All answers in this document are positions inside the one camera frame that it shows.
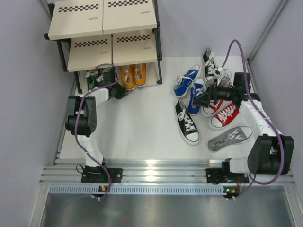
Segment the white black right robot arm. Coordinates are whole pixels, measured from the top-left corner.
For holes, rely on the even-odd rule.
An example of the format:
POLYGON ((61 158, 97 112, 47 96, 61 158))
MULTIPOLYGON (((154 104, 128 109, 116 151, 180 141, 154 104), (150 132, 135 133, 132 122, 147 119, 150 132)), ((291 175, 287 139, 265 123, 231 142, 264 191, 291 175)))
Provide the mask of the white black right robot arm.
POLYGON ((250 74, 237 72, 232 87, 222 87, 216 80, 198 96, 194 105, 210 107, 212 101, 230 101, 245 119, 254 144, 246 157, 231 158, 229 166, 221 171, 222 179, 233 182, 239 174, 248 174, 259 185, 274 183, 289 172, 294 140, 284 136, 273 125, 256 93, 250 91, 250 74))

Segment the black sneaker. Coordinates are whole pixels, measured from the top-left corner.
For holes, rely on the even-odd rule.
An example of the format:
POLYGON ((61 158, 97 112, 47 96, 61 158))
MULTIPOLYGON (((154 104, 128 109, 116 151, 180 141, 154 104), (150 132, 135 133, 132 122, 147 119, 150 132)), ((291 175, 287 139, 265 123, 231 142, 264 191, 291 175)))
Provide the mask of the black sneaker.
POLYGON ((182 139, 189 145, 197 145, 200 134, 182 99, 176 103, 175 113, 182 139))
POLYGON ((214 61, 214 52, 212 52, 210 48, 206 49, 203 55, 203 62, 205 80, 209 81, 218 73, 217 65, 214 61))

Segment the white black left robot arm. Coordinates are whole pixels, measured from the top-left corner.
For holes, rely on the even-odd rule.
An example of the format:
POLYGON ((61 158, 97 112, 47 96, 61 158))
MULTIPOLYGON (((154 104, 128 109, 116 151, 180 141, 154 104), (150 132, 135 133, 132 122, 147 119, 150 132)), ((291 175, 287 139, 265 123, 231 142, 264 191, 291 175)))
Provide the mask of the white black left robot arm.
POLYGON ((113 68, 105 72, 101 83, 82 95, 68 97, 65 128, 75 137, 84 152, 85 164, 76 165, 82 183, 120 183, 121 168, 108 168, 95 135, 97 129, 97 106, 110 98, 121 99, 128 94, 118 80, 113 68))

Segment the green sneaker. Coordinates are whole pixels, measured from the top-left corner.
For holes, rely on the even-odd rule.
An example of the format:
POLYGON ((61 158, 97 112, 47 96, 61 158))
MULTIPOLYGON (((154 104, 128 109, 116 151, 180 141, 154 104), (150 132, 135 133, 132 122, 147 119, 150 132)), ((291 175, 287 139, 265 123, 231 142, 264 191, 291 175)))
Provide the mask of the green sneaker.
POLYGON ((92 90, 99 86, 99 82, 97 81, 97 78, 99 77, 99 70, 96 70, 95 74, 93 73, 93 70, 88 70, 86 71, 85 77, 87 80, 88 90, 92 90))
POLYGON ((114 67, 103 68, 101 74, 104 72, 114 72, 116 74, 116 81, 118 80, 118 75, 116 73, 116 69, 114 67))

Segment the orange sneaker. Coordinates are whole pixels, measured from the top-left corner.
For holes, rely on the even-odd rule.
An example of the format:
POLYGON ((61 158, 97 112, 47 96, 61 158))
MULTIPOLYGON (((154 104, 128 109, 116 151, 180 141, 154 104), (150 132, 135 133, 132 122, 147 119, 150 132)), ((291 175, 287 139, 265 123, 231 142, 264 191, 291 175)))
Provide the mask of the orange sneaker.
POLYGON ((124 65, 120 66, 122 85, 126 90, 134 89, 134 76, 133 76, 133 66, 124 65))
POLYGON ((146 64, 134 64, 134 83, 137 87, 144 87, 146 84, 146 64))

